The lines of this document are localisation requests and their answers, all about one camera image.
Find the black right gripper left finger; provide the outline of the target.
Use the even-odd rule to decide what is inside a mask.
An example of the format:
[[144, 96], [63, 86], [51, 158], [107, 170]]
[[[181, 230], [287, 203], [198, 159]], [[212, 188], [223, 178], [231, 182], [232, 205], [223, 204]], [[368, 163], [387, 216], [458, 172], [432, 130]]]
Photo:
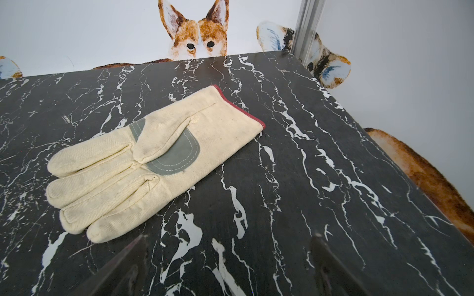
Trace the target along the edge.
[[142, 234], [70, 294], [137, 296], [141, 293], [147, 274], [148, 237]]

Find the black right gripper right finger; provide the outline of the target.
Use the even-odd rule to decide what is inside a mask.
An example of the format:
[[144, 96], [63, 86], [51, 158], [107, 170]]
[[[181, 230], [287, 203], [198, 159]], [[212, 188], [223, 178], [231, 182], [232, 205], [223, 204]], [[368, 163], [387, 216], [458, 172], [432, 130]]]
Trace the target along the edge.
[[369, 296], [363, 284], [330, 250], [320, 233], [311, 239], [317, 296]]

